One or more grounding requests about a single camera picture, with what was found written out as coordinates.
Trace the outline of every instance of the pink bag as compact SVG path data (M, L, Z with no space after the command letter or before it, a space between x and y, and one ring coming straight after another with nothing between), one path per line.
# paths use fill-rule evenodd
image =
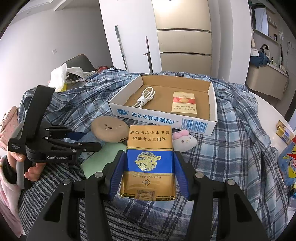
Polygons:
M18 126L18 108L13 106L8 113L3 116L2 123L0 124L0 147L7 151L8 140Z

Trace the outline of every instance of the gold cigarette pack with red stripe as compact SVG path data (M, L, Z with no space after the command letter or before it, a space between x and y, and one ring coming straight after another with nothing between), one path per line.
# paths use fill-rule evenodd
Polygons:
M179 115L196 117L196 104L193 93L174 92L172 112Z

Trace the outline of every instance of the plaid tablecloth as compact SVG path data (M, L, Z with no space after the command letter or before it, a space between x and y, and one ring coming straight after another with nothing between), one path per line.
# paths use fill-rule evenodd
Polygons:
M257 117L256 98L244 85L226 83L205 75L173 72L156 74L204 79L213 83L218 123L210 137L191 133L198 144L182 154L184 160L210 179L222 182L234 179L256 211L269 239L276 239L287 225L287 194L277 166L277 150L270 146L270 139ZM93 119L112 114L107 102L138 75L112 68L103 71L83 87L54 93L44 119L76 131L89 132ZM34 91L32 89L24 94L19 111L20 121L24 120ZM145 124L123 120L129 125ZM177 186L175 201L140 201L120 198L117 194L106 205L107 215L113 217L109 223L115 240L183 240L193 202L186 201ZM218 201L215 200L212 240L216 237L217 207ZM84 240L85 227L81 229Z

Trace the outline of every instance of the gold dragon emblem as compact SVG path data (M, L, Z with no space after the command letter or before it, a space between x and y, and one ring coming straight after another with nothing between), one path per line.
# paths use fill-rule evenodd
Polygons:
M159 161L160 159L161 156L156 156L152 152L144 151L138 155L135 163L142 171L152 171L157 165L156 161Z

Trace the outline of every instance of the metal screw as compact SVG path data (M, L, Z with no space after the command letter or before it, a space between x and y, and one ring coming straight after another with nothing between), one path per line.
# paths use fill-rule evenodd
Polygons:
M204 174L203 174L202 172L197 172L197 173L195 174L195 176L196 176L197 178L203 178L203 177L204 177Z
M70 184L70 182L71 182L70 179L64 179L64 180L63 180L63 184L64 184L64 185L68 185L68 184Z
M234 186L234 185L235 185L235 181L233 181L232 179L228 179L228 180L227 180L227 183L228 183L230 186Z
M103 176L103 173L102 173L102 172L96 172L96 173L94 174L94 176L95 176L96 178L100 178L100 177Z

